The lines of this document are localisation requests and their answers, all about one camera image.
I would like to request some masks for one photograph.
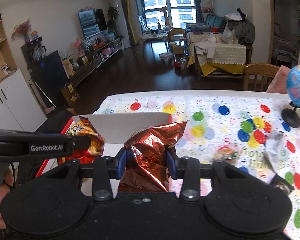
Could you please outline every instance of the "globe stand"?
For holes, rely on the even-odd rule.
[[[292,109],[283,109],[281,112],[282,119],[292,128],[299,128],[300,127],[300,117],[296,112],[297,108],[300,108],[296,106],[293,102],[290,103],[290,105],[294,108]]]

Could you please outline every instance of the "television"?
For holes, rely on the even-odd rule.
[[[86,39],[107,29],[102,9],[79,12],[79,19]]]

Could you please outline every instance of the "globe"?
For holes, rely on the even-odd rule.
[[[300,107],[300,65],[292,68],[288,75],[287,92],[291,101]]]

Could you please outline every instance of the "cabinet door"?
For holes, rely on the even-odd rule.
[[[0,129],[23,131],[0,95]]]
[[[47,120],[20,69],[0,84],[0,96],[24,131],[34,132]]]

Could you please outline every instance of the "balloon print tablecloth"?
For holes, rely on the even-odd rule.
[[[201,163],[211,163],[213,154],[228,147],[239,153],[236,167],[269,183],[274,172],[264,159],[264,142],[272,129],[285,134],[278,174],[295,187],[290,194],[292,216],[285,233],[300,239],[300,128],[289,127],[281,118],[288,100],[215,97],[215,96],[140,96],[107,97],[96,114],[165,112],[173,121],[189,120],[185,133],[176,144],[179,157],[192,156]],[[180,190],[181,181],[173,181],[170,189]],[[202,195],[210,192],[209,180],[202,180]]]

